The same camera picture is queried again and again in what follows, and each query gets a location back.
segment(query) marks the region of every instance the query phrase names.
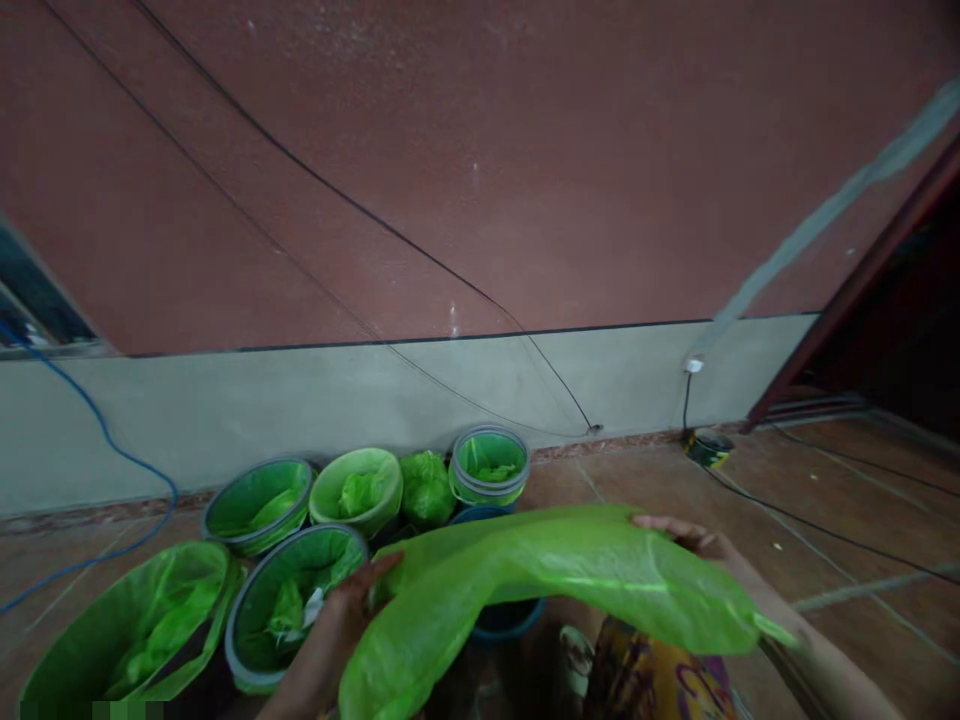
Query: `green plastic bag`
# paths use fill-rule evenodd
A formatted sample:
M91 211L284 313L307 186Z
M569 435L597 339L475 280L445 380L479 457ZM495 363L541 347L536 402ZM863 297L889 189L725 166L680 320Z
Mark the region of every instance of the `green plastic bag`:
M365 512L373 510L383 499L383 493L386 489L384 481L386 472L381 468L375 473L350 473L347 475L346 482L343 483L343 490L340 491L340 517L338 519L349 520Z
M174 568L168 565L167 576ZM157 597L169 609L153 626L147 638L141 638L120 661L113 675L111 687L104 693L106 700L121 700L144 680L172 658L190 639L220 593L216 578L195 581L179 578L166 581L157 591Z
M52 708L174 699L213 657L243 579L243 568L218 543L184 542L161 551L67 628L34 670L21 701ZM196 633L202 641L197 652L172 671L164 668Z
M303 525L312 481L313 470L302 460L254 468L211 501L204 515L204 536L241 557L269 550Z
M274 676L286 670L306 636L306 600L317 588L328 595L366 553L356 533L321 525L289 538L261 563L237 599L227 638L227 659L241 690L273 691Z
M342 717L415 714L493 603L569 596L696 654L746 653L761 633L792 642L723 570L632 525L636 512L552 508L453 525L381 550L405 555L378 590L392 601L344 672Z
M393 453L354 450L317 476L310 491L310 520L315 525L341 522L372 538L400 512L402 495L400 463Z
M489 434L472 437L459 453L460 465L482 482L506 482L524 466L523 450L509 438Z
M457 506L450 491L443 457L429 450L400 460L403 475L401 507L407 519L419 528L445 525Z

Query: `bucket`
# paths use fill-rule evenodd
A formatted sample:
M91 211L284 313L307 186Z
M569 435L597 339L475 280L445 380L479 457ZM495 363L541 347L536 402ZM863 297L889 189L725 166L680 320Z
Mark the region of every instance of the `bucket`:
M280 458L243 473L214 495L203 513L203 537L234 555L261 555L307 517L313 468L300 458Z
M478 506L457 513L449 524L459 525L465 522L486 520L509 514L510 511L505 508ZM480 611L480 616L477 618L473 630L470 631L470 638L484 644L516 640L536 625L537 620L543 614L545 604L543 598L535 598L533 600L487 605Z
M683 451L697 465L718 468L730 457L733 442L710 428L692 430L684 439Z
M379 499L366 512L344 517L341 501L351 475L374 475L372 481L380 485ZM310 492L310 521L315 525L343 523L370 539L400 512L402 496L400 463L393 453L378 448L354 450L338 457L317 476Z
M287 538L263 559L240 589L227 621L227 662L241 692L273 693L300 649L302 638L280 641L268 629L285 581L295 578L306 601L317 583L332 583L326 592L339 584L331 573L342 582L369 557L367 543L356 530L328 523Z
M505 477L497 478L498 472ZM529 477L530 451L519 435L504 427L481 425L453 444L450 490L464 505L512 507Z
M217 648L243 578L240 563L217 543L189 541L159 552L53 643L24 687L21 715L72 717L83 714L81 704L89 715L90 702L102 700L176 701L168 707L178 716L216 714L230 690L229 682L218 685ZM206 692L192 692L200 688Z

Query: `blue bucket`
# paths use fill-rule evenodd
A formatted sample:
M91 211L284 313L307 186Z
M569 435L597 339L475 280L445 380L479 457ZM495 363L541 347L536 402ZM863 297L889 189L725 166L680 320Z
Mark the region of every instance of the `blue bucket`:
M448 524L459 525L474 520L486 520L510 515L512 512L512 505L477 505L460 511ZM487 605L480 611L480 616L470 631L470 637L477 642L489 644L517 640L537 623L543 614L544 605L543 598Z

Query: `colorful fabric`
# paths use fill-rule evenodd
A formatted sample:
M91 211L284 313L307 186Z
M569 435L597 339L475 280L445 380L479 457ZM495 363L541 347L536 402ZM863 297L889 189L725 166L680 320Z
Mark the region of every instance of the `colorful fabric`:
M698 658L608 617L583 720L736 720L740 716L723 661Z

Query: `blue cable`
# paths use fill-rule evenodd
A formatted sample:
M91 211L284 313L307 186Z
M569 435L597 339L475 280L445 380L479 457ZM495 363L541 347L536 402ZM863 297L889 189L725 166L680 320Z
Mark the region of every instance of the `blue cable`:
M113 436L110 435L110 430L107 427L107 420L106 418L104 418L103 413L100 412L100 408L97 407L97 404L93 401L93 398L90 397L87 391L84 390L82 387L80 387L80 384L77 383L77 381L74 380L72 377L70 377L70 375L65 370L62 370L61 368L54 365L54 363L50 360L50 358L48 358L46 355L44 355L42 352L40 352L36 348L31 347L28 343L24 342L13 330L10 329L10 327L5 322L3 322L2 319L0 319L0 332L3 332L3 334L6 335L8 338L10 338L13 342L15 342L17 345L22 347L24 350L30 353L30 355L32 355L34 358L36 358L37 360L42 362L44 365L46 365L48 368L50 368L50 370L52 370L61 378L63 378L63 380L71 388L73 388L73 390L75 390L76 393L81 398L83 398L83 401L87 404L87 407L90 408L90 412L93 413L93 416L97 419L97 422L100 423L100 430L103 432L103 438L104 440L107 441L107 445L109 445L110 448L115 453L117 453L117 455L119 455L120 457L129 460L134 465L139 465L144 470L148 470L149 472L152 472L158 478L163 480L167 485L170 486L170 493L171 493L170 506L167 508L167 512L166 514L164 514L163 519L156 525L156 527L153 528L153 530L148 532L142 538L137 540L132 545L128 545L122 550L117 550L107 555L101 555L99 557L95 557L92 560L85 560L81 563L77 563L76 565L71 565L70 567L64 568L63 570L58 570L57 572L53 573L53 575L50 575L49 577L44 578L43 580L38 582L36 585L33 585L32 587L27 589L25 592L21 593L19 596L17 596L16 598L8 602L3 607L0 607L0 615L3 615L4 613L8 612L9 610L12 610L17 605L22 603L32 593L35 593L37 590L53 582L57 578L63 577L64 575L68 575L69 573L72 573L75 570L82 570L85 567L95 565L96 563L104 562L105 560L112 560L113 558L120 557L121 555L126 555L128 552L132 552L133 550L136 550L138 547L140 547L145 542L147 542L147 540L149 540L158 532L160 532L160 528L162 528L164 525L167 524L167 521L170 519L170 516L173 515L174 509L177 507L177 500L180 498L180 493L177 490L176 483L174 483L173 480L171 480L167 475L157 470L150 463L144 462L138 457L134 457L130 453L123 450L119 445L117 445L117 443L113 439Z

